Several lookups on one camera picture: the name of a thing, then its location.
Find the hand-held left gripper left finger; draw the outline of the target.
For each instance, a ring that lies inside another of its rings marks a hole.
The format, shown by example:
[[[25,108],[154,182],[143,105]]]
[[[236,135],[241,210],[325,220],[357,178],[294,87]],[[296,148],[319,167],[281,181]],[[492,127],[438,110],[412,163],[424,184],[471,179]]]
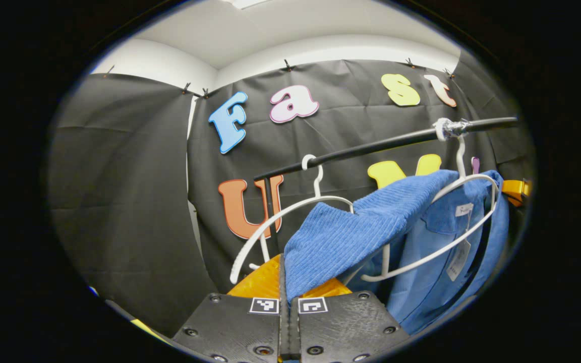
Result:
[[[208,294],[173,340],[219,362],[282,362],[279,260],[271,258],[228,294]]]

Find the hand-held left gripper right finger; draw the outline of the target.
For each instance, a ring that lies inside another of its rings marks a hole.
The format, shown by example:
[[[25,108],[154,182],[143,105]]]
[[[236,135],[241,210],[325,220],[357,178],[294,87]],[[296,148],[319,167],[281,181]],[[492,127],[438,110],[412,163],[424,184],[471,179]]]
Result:
[[[351,291],[336,278],[293,298],[290,360],[358,362],[410,339],[370,291]]]

